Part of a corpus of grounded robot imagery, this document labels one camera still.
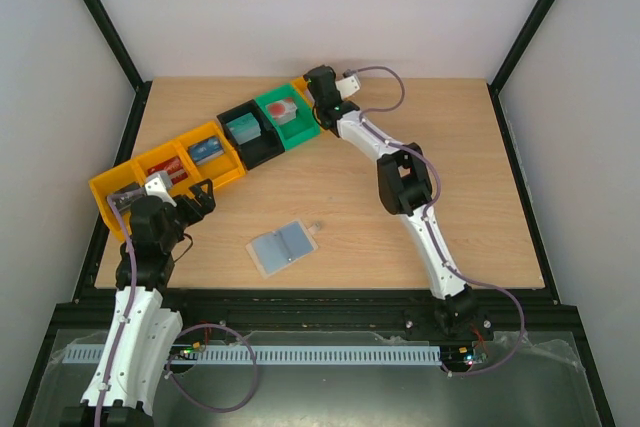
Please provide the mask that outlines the beige card holder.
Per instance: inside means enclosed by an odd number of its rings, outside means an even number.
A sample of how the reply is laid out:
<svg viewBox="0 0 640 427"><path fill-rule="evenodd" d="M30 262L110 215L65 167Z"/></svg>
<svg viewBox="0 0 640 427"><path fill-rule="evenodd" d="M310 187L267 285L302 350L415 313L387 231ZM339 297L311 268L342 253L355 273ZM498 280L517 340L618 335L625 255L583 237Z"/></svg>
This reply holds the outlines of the beige card holder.
<svg viewBox="0 0 640 427"><path fill-rule="evenodd" d="M320 222L307 226L295 220L252 239L245 250L261 276L269 278L315 252L321 229Z"/></svg>

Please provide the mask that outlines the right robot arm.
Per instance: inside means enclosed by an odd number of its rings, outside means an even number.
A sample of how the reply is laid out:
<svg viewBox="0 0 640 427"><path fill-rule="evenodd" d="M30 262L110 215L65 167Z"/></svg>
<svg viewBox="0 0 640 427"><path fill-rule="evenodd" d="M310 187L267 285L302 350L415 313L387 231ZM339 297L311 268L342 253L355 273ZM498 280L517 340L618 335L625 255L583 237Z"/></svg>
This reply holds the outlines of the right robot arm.
<svg viewBox="0 0 640 427"><path fill-rule="evenodd" d="M333 68L321 65L303 79L319 125L375 163L380 202L400 218L425 265L437 329L447 338L460 337L476 317L478 303L438 225L435 203L441 182L432 164L418 144L403 144L386 134L350 100L361 87L355 72L338 79Z"/></svg>

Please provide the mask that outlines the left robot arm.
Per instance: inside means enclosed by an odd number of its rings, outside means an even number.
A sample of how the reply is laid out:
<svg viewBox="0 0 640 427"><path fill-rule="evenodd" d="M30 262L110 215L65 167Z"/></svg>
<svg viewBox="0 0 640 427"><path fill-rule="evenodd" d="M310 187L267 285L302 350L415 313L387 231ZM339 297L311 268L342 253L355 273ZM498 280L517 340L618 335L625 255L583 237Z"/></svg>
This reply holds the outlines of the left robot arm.
<svg viewBox="0 0 640 427"><path fill-rule="evenodd" d="M161 373L183 321L163 305L186 230L214 211L213 183L170 196L165 174L143 187L108 195L123 229L111 325L95 373L79 405L63 409L62 426L151 426Z"/></svg>

